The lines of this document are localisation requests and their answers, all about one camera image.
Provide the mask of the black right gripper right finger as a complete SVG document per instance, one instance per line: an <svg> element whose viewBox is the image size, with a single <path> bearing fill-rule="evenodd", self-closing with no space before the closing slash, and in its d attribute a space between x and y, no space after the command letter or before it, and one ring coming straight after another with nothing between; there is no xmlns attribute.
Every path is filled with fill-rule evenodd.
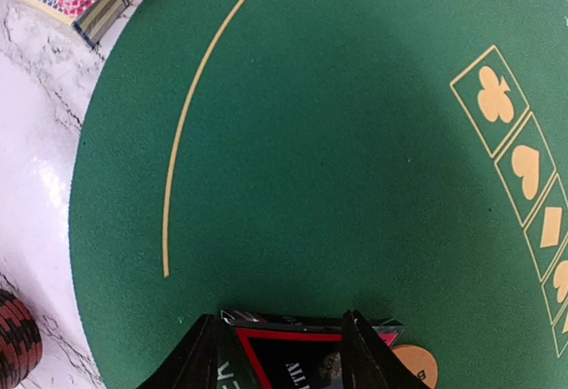
<svg viewBox="0 0 568 389"><path fill-rule="evenodd" d="M343 314L340 357L343 388L427 388L357 310Z"/></svg>

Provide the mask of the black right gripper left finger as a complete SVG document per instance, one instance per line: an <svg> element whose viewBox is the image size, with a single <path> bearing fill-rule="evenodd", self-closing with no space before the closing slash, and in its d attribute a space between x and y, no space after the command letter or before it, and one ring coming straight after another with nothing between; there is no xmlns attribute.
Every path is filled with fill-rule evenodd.
<svg viewBox="0 0 568 389"><path fill-rule="evenodd" d="M203 314L150 378L149 388L216 388L220 324Z"/></svg>

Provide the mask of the orange big blind button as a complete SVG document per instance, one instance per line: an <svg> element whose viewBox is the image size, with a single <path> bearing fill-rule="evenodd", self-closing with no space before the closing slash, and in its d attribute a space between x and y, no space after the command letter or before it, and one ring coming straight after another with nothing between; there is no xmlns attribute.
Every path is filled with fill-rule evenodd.
<svg viewBox="0 0 568 389"><path fill-rule="evenodd" d="M430 351L418 345L397 345L392 352L426 386L436 387L438 363Z"/></svg>

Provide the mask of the black triangular all-in button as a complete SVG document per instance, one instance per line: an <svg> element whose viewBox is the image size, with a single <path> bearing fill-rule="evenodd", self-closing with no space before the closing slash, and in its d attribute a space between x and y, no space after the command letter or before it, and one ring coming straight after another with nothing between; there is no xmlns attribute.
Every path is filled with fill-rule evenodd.
<svg viewBox="0 0 568 389"><path fill-rule="evenodd" d="M223 309L218 388L342 388L342 318Z"/></svg>

